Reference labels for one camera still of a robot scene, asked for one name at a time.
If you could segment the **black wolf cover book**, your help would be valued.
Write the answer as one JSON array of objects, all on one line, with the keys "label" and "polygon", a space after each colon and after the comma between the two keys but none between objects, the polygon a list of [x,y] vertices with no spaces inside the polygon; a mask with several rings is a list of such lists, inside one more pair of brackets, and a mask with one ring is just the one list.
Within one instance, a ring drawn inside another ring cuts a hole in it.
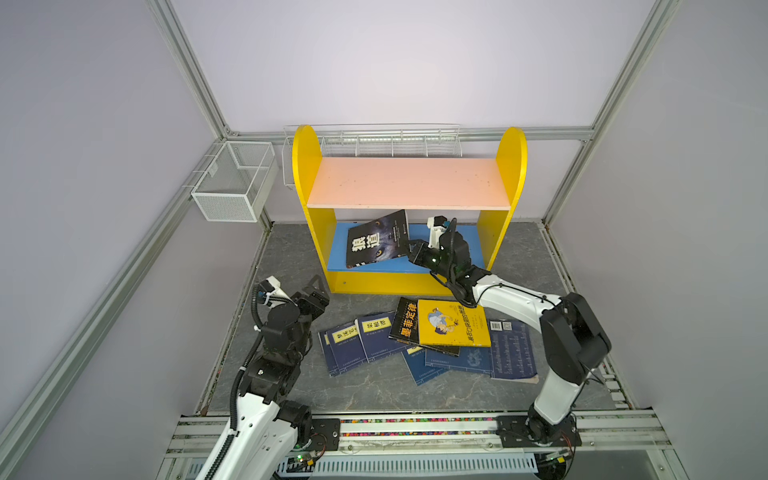
[{"label": "black wolf cover book", "polygon": [[405,257],[409,251],[408,216],[401,209],[348,230],[346,267]]}]

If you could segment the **black deer cover book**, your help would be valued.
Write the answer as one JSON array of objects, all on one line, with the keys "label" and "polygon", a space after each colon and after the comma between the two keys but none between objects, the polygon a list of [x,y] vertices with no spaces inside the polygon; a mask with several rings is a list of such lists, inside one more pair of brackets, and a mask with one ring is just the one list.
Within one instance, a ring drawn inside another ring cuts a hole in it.
[{"label": "black deer cover book", "polygon": [[455,301],[433,300],[433,299],[411,299],[401,297],[398,308],[395,312],[395,319],[389,334],[391,339],[412,345],[420,346],[439,353],[458,356],[460,347],[452,345],[428,345],[420,341],[420,320],[419,309],[433,306],[434,309],[428,313],[430,324],[424,327],[424,330],[435,330],[441,335],[452,331],[457,322],[450,323],[446,316],[439,310],[439,307],[457,305]]}]

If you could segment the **yellow cartoon cover book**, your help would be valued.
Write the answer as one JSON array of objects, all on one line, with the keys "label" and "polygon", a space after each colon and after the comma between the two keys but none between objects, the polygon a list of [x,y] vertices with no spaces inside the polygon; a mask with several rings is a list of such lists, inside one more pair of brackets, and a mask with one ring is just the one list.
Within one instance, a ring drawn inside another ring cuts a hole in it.
[{"label": "yellow cartoon cover book", "polygon": [[469,308],[456,301],[419,299],[419,343],[425,346],[491,346],[489,324],[483,307]]}]

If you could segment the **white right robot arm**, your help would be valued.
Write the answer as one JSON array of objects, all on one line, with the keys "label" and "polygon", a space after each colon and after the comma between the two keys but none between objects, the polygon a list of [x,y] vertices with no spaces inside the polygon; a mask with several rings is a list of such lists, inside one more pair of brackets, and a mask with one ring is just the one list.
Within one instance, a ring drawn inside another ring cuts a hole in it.
[{"label": "white right robot arm", "polygon": [[472,263],[457,221],[427,220],[429,239],[409,242],[409,261],[429,270],[465,309],[490,308],[539,332],[549,372],[524,423],[524,435],[549,446],[576,432],[572,407],[587,379],[610,353],[611,341],[586,298],[552,296],[508,281]]}]

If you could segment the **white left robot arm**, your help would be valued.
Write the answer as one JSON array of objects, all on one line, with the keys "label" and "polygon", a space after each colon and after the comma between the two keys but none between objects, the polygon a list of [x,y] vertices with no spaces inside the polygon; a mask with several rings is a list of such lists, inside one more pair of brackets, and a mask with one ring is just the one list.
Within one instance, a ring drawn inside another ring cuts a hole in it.
[{"label": "white left robot arm", "polygon": [[315,275],[289,295],[270,276],[252,285],[249,300],[256,339],[237,370],[228,422],[199,479],[272,479],[295,447],[311,443],[311,408],[288,395],[312,348],[311,325],[330,302],[324,281]]}]

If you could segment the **navy book yellow label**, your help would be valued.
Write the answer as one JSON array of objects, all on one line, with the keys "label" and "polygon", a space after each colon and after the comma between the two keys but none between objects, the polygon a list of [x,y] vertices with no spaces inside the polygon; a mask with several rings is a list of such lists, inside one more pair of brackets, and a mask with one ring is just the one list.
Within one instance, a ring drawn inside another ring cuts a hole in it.
[{"label": "navy book yellow label", "polygon": [[406,343],[389,337],[395,312],[381,312],[358,317],[358,327],[363,351],[369,363],[402,353],[408,349]]}]

